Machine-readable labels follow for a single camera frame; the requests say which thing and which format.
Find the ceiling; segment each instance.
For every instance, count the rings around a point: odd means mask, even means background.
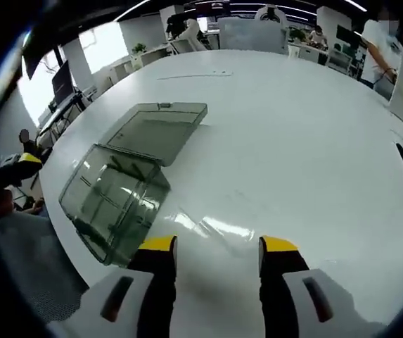
[[[347,0],[268,0],[268,1],[251,1],[251,0],[230,0],[234,5],[234,11],[252,11],[257,10],[260,5],[240,5],[268,2],[280,6],[297,8],[303,11],[316,13],[316,10],[321,6],[327,6],[335,9],[352,19],[353,29],[359,32],[362,31],[364,23],[369,18],[376,18],[378,10],[378,2],[375,0],[353,0],[355,3],[363,6],[368,11],[363,12],[357,7],[349,4]],[[384,0],[400,16],[401,24],[403,25],[403,8],[399,6],[399,1]],[[44,55],[57,44],[64,44],[75,39],[80,32],[90,28],[102,25],[113,21],[120,14],[134,5],[139,4],[142,0],[99,0],[99,1],[84,1],[84,0],[67,0],[60,1],[46,15],[43,15],[33,33],[29,38],[26,46],[26,54],[32,54],[34,57]],[[185,5],[185,9],[193,8],[192,1],[188,0],[150,0],[149,2],[139,6],[127,15],[122,20],[137,18],[150,13],[158,14],[159,10],[174,4]],[[294,15],[308,19],[308,23],[315,24],[315,16],[289,8],[280,7],[286,15]],[[291,20],[296,20],[301,23],[306,21],[291,17]]]

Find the white table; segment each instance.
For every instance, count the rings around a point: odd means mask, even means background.
[[[158,60],[69,126],[41,171],[41,186],[85,281],[93,285],[113,267],[90,254],[65,217],[58,203],[65,183],[133,105],[178,101],[207,103],[209,113],[162,169],[172,189],[149,232],[179,236],[171,335],[264,336],[257,266],[263,234],[297,245],[310,268],[351,293],[365,320],[389,323],[403,306],[403,165],[393,144],[403,143],[403,123],[355,80],[271,53]],[[206,225],[214,231],[204,232]]]

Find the cable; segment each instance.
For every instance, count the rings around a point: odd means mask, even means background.
[[[379,79],[377,79],[377,80],[373,83],[373,86],[376,85],[378,82],[380,82],[380,81],[383,79],[384,75],[387,74],[387,72],[388,72],[389,70],[395,71],[394,68],[387,68],[387,69],[385,70],[385,72],[381,75],[381,77],[380,77]]]

